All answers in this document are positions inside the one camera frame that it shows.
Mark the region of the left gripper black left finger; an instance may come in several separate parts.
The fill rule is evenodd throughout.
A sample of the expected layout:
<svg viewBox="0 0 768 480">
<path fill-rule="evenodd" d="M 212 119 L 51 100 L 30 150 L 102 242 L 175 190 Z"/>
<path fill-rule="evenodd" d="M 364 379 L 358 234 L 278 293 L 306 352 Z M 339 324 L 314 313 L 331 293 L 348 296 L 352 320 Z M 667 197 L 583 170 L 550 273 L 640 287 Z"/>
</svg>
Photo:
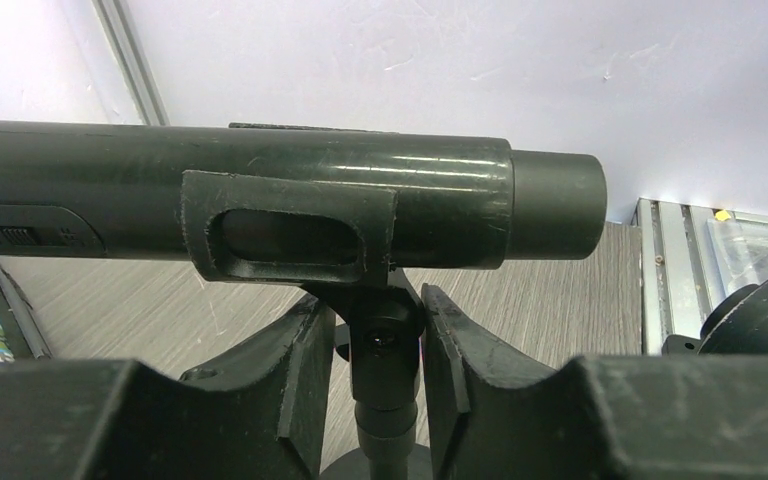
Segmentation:
<svg viewBox="0 0 768 480">
<path fill-rule="evenodd" d="M 177 380 L 135 360 L 0 364 L 0 479 L 314 479 L 334 324 L 305 296 Z"/>
</svg>

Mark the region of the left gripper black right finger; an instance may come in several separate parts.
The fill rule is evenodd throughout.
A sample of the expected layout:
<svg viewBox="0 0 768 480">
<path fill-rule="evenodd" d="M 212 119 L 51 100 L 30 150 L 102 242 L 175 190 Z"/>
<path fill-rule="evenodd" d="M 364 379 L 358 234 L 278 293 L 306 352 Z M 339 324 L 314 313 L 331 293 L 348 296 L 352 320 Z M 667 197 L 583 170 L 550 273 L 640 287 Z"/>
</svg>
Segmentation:
<svg viewBox="0 0 768 480">
<path fill-rule="evenodd" d="M 768 479 L 768 356 L 579 356 L 552 369 L 421 293 L 437 479 Z"/>
</svg>

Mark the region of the black microphone plain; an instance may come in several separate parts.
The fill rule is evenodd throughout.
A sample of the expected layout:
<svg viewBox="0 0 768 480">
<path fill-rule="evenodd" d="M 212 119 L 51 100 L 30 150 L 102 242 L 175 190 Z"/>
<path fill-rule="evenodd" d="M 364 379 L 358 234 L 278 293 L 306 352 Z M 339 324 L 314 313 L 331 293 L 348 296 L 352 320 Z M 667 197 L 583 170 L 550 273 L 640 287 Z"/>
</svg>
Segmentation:
<svg viewBox="0 0 768 480">
<path fill-rule="evenodd" d="M 316 127 L 0 121 L 0 255 L 493 269 L 582 259 L 607 210 L 600 162 L 503 139 Z"/>
</svg>

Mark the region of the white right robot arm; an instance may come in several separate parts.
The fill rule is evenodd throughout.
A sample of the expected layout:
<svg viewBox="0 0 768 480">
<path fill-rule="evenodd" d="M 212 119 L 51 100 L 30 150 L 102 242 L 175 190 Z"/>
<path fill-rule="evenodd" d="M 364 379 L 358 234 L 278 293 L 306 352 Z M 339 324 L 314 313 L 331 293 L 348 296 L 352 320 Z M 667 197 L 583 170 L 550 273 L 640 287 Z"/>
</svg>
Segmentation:
<svg viewBox="0 0 768 480">
<path fill-rule="evenodd" d="M 698 339 L 669 335 L 664 355 L 768 355 L 768 280 L 746 285 L 708 315 Z"/>
</svg>

